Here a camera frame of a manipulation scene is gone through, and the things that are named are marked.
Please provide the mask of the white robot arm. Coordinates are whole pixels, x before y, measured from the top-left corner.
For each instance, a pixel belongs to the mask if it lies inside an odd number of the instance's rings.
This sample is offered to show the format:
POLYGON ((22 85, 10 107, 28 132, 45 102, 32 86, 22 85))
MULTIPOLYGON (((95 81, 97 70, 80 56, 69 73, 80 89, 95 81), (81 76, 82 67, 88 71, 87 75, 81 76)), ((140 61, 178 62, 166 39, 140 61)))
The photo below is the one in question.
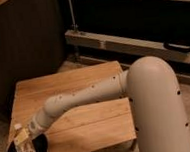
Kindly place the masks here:
POLYGON ((190 129, 178 79, 163 59, 141 57, 129 69, 72 94, 48 98, 29 120, 37 138, 75 106, 127 97, 133 100, 139 152, 190 152, 190 129))

